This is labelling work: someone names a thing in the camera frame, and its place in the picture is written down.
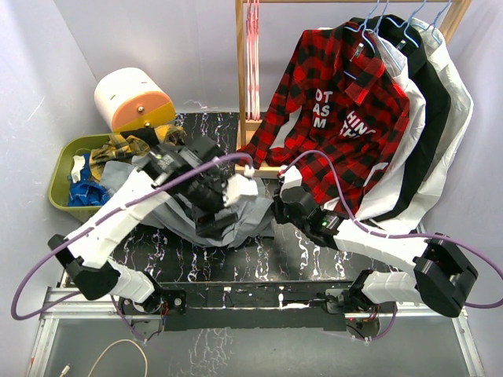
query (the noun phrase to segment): blue cloth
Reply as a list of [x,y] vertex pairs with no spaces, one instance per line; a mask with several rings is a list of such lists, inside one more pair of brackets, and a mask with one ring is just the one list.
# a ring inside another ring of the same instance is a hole
[[69,207],[102,206],[110,199],[106,188],[91,181],[91,170],[89,168],[90,153],[82,155],[86,160],[84,168],[80,171],[80,181],[73,183],[70,179],[70,200]]

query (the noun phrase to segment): white shirt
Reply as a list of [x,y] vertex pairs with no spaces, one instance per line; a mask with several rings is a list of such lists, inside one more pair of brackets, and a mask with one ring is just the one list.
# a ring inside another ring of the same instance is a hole
[[374,40],[387,73],[409,98],[410,110],[409,124],[389,167],[376,185],[365,194],[356,213],[356,217],[362,220],[386,214],[395,208],[402,189],[406,160],[423,132],[426,117],[426,100],[414,81],[409,79],[407,58],[386,39],[374,35]]
[[451,105],[447,123],[430,169],[409,207],[396,218],[379,223],[383,229],[390,232],[408,232],[416,228],[426,212],[439,201],[446,183],[447,171],[453,162],[457,147],[463,139],[473,113],[473,99],[450,59],[442,33],[436,29],[434,31],[436,37],[442,42],[439,45],[431,34],[431,28],[425,31],[421,27],[414,26],[414,24],[419,24],[426,28],[428,27],[427,23],[413,18],[411,24],[419,31],[423,39],[428,61],[433,65],[440,81],[449,93]]

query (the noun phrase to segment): round container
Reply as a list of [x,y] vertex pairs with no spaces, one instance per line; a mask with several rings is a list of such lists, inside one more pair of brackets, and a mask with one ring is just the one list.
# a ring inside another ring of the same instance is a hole
[[176,116],[169,96],[138,68],[106,75],[97,84],[94,102],[112,132],[160,126]]

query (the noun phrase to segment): plaid shirt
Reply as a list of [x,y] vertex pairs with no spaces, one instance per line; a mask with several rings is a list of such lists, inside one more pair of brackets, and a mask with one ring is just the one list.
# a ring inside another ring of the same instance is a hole
[[[344,198],[356,212],[402,139],[409,122],[409,99],[387,74],[375,46],[374,53],[361,32],[345,26],[358,28],[348,22],[332,30],[303,32],[264,120],[241,151],[253,156],[256,167],[263,160],[278,166],[310,149],[323,151],[334,163]],[[365,48],[355,55],[360,43]],[[288,115],[300,107],[285,147],[270,149]],[[297,167],[318,203],[339,196],[325,159],[308,155]],[[344,212],[340,202],[336,210]]]
[[[90,153],[89,167],[91,169],[92,178],[99,183],[101,175],[105,169],[105,164],[108,161],[119,160],[130,162],[133,156],[143,156],[150,151],[149,144],[135,137],[137,131],[141,135],[141,131],[133,130],[121,134],[110,134],[110,141],[104,144],[99,149],[93,149]],[[184,132],[180,126],[172,124],[164,124],[152,129],[152,133],[156,136],[159,143],[176,145],[178,140],[183,136]]]

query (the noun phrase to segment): clothes hanger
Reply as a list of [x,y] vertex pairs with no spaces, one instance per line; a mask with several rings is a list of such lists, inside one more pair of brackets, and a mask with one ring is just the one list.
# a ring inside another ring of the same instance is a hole
[[[370,16],[372,16],[372,13],[374,13],[374,11],[377,9],[377,7],[379,6],[379,3],[380,3],[380,0],[377,0],[377,3],[376,3],[376,6],[374,6],[374,8],[369,12],[369,14],[367,14],[367,17],[365,18],[365,21],[363,22],[363,24],[360,25],[360,27],[358,29],[353,29],[351,26],[345,26],[344,28],[347,29],[347,30],[351,30],[355,33],[359,33],[360,31],[362,32],[362,37],[363,37],[363,40],[365,40],[370,48],[372,49],[372,51],[374,53],[376,53],[376,49],[374,48],[372,42],[370,42],[370,39],[368,39],[365,35],[365,32],[366,32],[366,28],[367,28],[367,23],[369,22],[369,18]],[[358,53],[360,53],[361,51],[358,52],[358,49],[354,52],[355,55]]]
[[390,0],[386,0],[386,5],[384,6],[383,12],[381,13],[381,15],[379,17],[379,20],[377,21],[376,27],[374,28],[375,35],[379,34],[379,26],[380,26],[380,23],[383,21],[384,14],[386,13],[386,9],[387,9],[388,5],[390,5]]
[[435,30],[437,28],[437,22],[439,22],[440,16],[446,11],[447,8],[449,8],[449,5],[453,2],[453,0],[449,0],[447,2],[447,5],[443,7],[443,9],[437,14],[437,17],[435,17],[435,20],[433,21],[433,24],[429,24],[428,27],[424,27],[423,25],[419,24],[413,24],[413,26],[416,26],[420,29],[423,29],[424,31],[427,31],[431,26],[433,26],[433,29],[431,30],[431,36],[433,39],[439,44],[442,44],[442,40],[435,34]]
[[[381,21],[383,20],[384,18],[384,14],[386,13],[386,9],[387,9],[387,6],[390,4],[390,0],[386,0],[386,5],[384,6],[384,9],[383,9],[383,12],[381,13],[380,17],[379,17],[379,20],[377,21],[377,25],[376,27],[371,31],[373,34],[376,35],[376,38],[379,38],[379,26],[380,26],[380,23]],[[393,60],[393,63],[395,63],[396,67],[401,71],[403,70],[402,66],[398,63],[398,61],[395,59],[395,57],[393,56],[393,54],[390,52],[390,50],[388,49],[388,47],[384,44],[384,43],[381,43],[382,47],[384,47],[384,49],[387,51],[388,55],[390,56],[390,58]]]
[[412,42],[412,44],[413,44],[413,45],[415,45],[415,46],[416,46],[416,48],[419,48],[419,45],[417,44],[417,42],[416,42],[416,41],[414,41],[412,38],[410,38],[410,36],[407,34],[407,30],[408,30],[408,29],[409,29],[409,27],[410,27],[410,21],[413,19],[413,17],[414,17],[414,16],[416,16],[416,13],[417,13],[417,12],[419,12],[420,10],[422,10],[422,9],[423,9],[424,5],[426,4],[426,1],[427,1],[427,0],[423,0],[423,3],[422,3],[422,4],[421,4],[421,6],[419,7],[419,9],[417,9],[417,10],[413,11],[413,12],[412,12],[412,14],[410,15],[409,19],[408,19],[407,21],[402,22],[402,24],[401,24],[401,25],[398,25],[398,24],[395,22],[395,20],[393,20],[392,18],[390,18],[390,17],[386,17],[386,20],[389,20],[390,22],[392,22],[392,23],[393,23],[393,25],[395,25],[395,26],[396,26],[396,27],[398,27],[398,28],[402,28],[402,27],[404,27],[405,25],[407,25],[407,26],[406,26],[406,29],[403,31],[403,34],[404,34],[404,36],[405,36],[407,39],[409,39],[409,41],[411,41],[411,42]]

